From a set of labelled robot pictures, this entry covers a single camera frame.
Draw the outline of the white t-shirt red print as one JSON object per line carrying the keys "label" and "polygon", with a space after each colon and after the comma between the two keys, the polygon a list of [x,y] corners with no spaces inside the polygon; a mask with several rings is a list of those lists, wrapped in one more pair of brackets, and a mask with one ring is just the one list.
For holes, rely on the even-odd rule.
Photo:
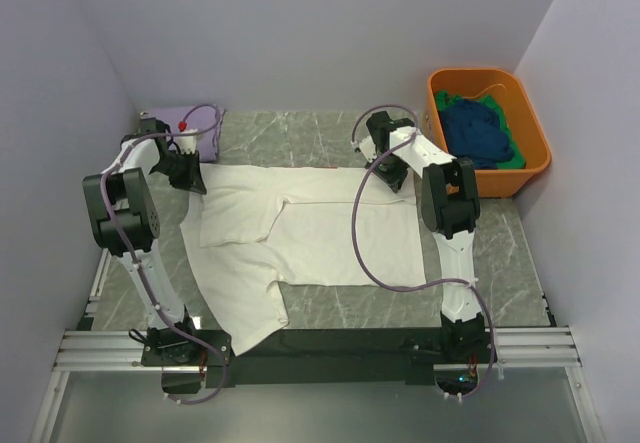
{"label": "white t-shirt red print", "polygon": [[347,289],[425,281],[412,183],[358,168],[207,165],[180,230],[199,291],[243,354],[281,329],[356,328]]}

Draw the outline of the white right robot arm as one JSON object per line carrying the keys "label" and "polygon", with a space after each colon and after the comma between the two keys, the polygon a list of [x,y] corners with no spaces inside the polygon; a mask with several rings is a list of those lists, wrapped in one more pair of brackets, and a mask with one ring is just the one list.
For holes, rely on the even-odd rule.
{"label": "white right robot arm", "polygon": [[368,175],[395,193],[410,171],[422,179],[420,212],[436,241],[443,280],[439,350],[447,360],[460,362],[485,331],[474,293],[472,248],[480,202],[473,163],[440,149],[408,118],[394,120],[378,111],[366,127],[369,136],[354,147],[367,156]]}

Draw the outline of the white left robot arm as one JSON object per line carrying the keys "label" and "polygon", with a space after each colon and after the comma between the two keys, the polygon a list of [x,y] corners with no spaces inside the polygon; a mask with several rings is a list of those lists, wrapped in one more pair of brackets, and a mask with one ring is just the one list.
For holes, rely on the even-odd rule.
{"label": "white left robot arm", "polygon": [[124,266],[146,310],[146,333],[132,330],[130,337],[186,365],[199,355],[200,341],[161,260],[161,223],[147,184],[152,173],[165,175],[177,190],[207,193],[196,137],[174,136],[167,124],[149,116],[123,139],[114,162],[85,177],[82,187],[96,243]]}

